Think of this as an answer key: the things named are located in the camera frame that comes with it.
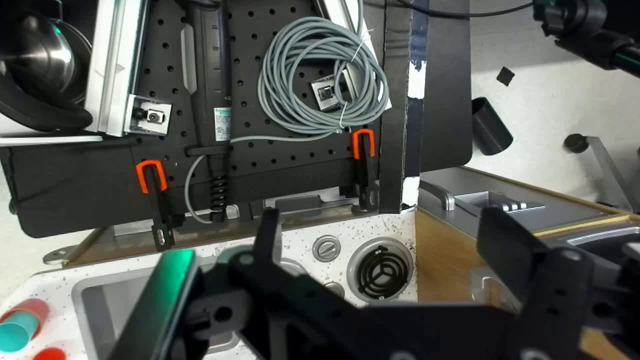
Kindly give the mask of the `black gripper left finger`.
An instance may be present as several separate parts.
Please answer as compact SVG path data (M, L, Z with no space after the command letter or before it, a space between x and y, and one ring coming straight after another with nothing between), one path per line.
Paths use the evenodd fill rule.
M164 252L107 360L165 360L196 272L193 250Z

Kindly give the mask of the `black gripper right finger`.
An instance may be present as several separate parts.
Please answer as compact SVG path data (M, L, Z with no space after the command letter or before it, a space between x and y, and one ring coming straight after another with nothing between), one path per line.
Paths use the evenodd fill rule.
M482 260L520 302L524 314L543 310L543 299L534 294L534 290L546 245L534 233L503 210L483 207L475 247Z

